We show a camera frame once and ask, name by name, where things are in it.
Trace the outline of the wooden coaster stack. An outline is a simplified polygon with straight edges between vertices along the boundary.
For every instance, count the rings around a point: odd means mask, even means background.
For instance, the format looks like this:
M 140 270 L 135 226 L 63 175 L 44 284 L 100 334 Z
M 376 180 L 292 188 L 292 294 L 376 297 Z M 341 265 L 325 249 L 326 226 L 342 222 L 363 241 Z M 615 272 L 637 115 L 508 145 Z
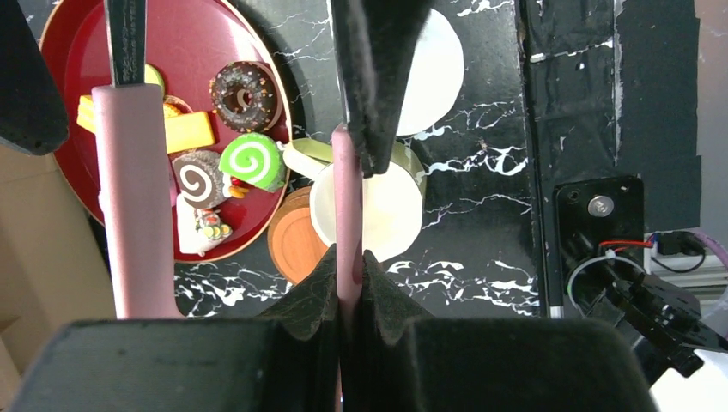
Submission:
M 294 285 L 303 282 L 328 251 L 312 226 L 311 189 L 311 186 L 303 187 L 287 196 L 268 228 L 267 243 L 272 262 Z

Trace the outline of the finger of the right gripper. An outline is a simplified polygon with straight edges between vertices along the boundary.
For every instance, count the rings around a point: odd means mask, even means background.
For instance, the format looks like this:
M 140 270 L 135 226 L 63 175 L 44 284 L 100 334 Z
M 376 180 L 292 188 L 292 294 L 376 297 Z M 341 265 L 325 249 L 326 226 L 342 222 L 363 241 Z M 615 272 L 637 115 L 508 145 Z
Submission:
M 62 96 L 17 1 L 1 2 L 1 144 L 43 156 L 68 139 Z
M 365 178 L 389 168 L 416 42 L 431 1 L 333 0 L 345 122 Z

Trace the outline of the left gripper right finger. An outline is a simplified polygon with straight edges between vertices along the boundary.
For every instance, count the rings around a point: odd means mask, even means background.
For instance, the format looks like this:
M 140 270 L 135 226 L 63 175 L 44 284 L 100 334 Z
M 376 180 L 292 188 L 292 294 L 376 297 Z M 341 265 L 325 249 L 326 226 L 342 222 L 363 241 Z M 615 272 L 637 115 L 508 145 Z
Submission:
M 343 360 L 347 411 L 653 411 L 628 345 L 607 324 L 436 318 L 371 252 Z

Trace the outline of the tan plastic toolbox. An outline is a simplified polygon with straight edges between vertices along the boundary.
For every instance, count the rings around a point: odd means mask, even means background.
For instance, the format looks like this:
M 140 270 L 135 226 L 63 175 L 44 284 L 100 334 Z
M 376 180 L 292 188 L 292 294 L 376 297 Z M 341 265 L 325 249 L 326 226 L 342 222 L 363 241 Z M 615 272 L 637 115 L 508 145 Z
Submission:
M 85 210 L 50 156 L 1 149 L 1 397 L 53 334 L 114 318 L 112 285 Z

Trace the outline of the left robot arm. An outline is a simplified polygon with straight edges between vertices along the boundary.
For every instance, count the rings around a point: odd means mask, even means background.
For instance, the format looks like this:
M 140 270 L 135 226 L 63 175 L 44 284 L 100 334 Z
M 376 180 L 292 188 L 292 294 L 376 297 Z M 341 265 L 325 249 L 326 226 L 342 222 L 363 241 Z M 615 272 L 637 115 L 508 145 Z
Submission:
M 335 248 L 254 318 L 80 321 L 45 347 L 14 411 L 653 411 L 725 337 L 630 260 L 592 265 L 587 320 L 436 318 L 364 256 L 344 337 Z

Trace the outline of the yellow green mug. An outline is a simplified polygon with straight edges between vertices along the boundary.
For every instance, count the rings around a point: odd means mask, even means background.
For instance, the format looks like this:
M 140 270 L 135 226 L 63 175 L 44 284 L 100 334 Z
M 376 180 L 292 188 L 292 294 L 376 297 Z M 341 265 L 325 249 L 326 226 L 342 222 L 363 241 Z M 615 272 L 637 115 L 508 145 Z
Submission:
M 286 166 L 309 178 L 312 226 L 322 242 L 336 242 L 333 153 L 330 145 L 299 138 L 283 146 Z M 386 173 L 363 180 L 362 248 L 380 261 L 394 258 L 416 240 L 422 228 L 427 177 L 414 152 L 400 142 L 392 148 Z

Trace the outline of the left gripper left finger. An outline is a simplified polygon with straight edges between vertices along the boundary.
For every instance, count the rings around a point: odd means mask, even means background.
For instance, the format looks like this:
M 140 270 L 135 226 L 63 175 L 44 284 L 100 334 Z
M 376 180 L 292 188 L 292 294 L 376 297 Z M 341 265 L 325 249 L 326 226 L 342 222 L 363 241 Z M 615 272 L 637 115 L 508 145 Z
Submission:
M 78 321 L 24 379 L 14 411 L 332 411 L 336 252 L 252 318 Z

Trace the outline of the pink handled metal tongs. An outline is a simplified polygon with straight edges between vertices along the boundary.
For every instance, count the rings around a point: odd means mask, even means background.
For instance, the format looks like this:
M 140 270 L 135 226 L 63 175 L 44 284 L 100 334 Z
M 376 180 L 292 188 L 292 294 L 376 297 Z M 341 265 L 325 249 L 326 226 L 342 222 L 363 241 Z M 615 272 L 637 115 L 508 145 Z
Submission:
M 162 92 L 144 79 L 147 4 L 106 1 L 104 10 L 111 83 L 92 97 L 115 313 L 180 318 Z

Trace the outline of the red round tray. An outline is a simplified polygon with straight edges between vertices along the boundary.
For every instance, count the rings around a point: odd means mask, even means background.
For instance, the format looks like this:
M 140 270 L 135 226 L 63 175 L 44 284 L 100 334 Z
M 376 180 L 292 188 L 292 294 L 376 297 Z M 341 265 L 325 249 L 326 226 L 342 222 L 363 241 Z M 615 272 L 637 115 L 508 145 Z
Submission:
M 270 52 L 252 25 L 228 1 L 149 1 L 146 60 L 164 77 L 166 91 L 192 111 L 206 111 L 215 133 L 212 149 L 222 152 L 237 137 L 213 112 L 209 82 L 226 64 L 260 61 L 273 70 Z M 77 103 L 110 81 L 106 19 L 101 1 L 62 1 L 51 12 L 40 40 L 41 53 L 62 93 L 70 119 L 69 138 L 54 157 L 85 209 L 103 220 L 94 135 L 76 124 Z M 242 199 L 221 205 L 233 232 L 200 257 L 174 253 L 180 263 L 213 262 L 245 249 L 269 226 L 285 190 L 255 187 Z

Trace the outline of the white grey mug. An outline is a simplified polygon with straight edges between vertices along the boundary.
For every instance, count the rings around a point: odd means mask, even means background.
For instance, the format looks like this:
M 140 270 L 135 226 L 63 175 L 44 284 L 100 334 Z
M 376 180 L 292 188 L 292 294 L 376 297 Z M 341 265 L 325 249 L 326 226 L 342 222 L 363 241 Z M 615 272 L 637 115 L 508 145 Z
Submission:
M 412 59 L 398 136 L 425 131 L 454 106 L 464 81 L 464 51 L 451 23 L 431 9 Z

